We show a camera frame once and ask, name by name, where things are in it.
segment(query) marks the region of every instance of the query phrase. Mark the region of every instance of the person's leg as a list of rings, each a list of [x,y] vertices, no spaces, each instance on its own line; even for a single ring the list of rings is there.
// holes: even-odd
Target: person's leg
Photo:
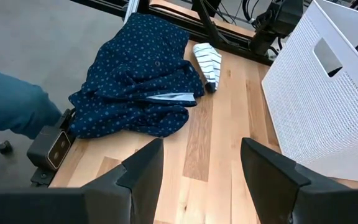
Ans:
[[[41,87],[0,73],[0,131],[10,129],[34,139],[60,116]]]

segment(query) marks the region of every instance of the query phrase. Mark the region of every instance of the wooden table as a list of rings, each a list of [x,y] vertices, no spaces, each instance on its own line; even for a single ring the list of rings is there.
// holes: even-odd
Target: wooden table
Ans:
[[[189,41],[184,58],[201,74],[191,51],[194,44]],[[218,52],[222,55],[219,89],[188,108],[189,121],[164,139],[163,182],[155,223],[259,222],[244,179],[240,146],[241,138],[251,137],[280,152],[260,85],[269,67]],[[81,187],[153,139],[128,131],[77,139],[50,186]],[[358,187],[358,182],[339,181]]]

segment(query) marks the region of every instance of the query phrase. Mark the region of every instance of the chair wheel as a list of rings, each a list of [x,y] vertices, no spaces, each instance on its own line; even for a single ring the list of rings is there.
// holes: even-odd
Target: chair wheel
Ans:
[[[0,148],[0,153],[2,155],[8,154],[13,151],[13,148],[11,146],[11,143],[9,141],[4,141],[4,147]]]

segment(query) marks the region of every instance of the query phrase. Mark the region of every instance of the navy polka dot shirt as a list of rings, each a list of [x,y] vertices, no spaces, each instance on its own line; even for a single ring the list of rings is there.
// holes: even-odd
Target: navy polka dot shirt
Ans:
[[[122,129],[165,137],[188,120],[195,100],[159,100],[168,93],[204,95],[200,76],[183,60],[188,33],[155,16],[134,13],[100,49],[81,90],[70,129],[97,138]]]

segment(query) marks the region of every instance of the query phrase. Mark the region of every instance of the white plastic basket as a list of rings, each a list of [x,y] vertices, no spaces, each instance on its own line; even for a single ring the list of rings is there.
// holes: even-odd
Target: white plastic basket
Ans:
[[[321,39],[343,66],[333,77],[314,51]],[[313,1],[262,81],[283,154],[350,180],[358,180],[357,45],[358,11]]]

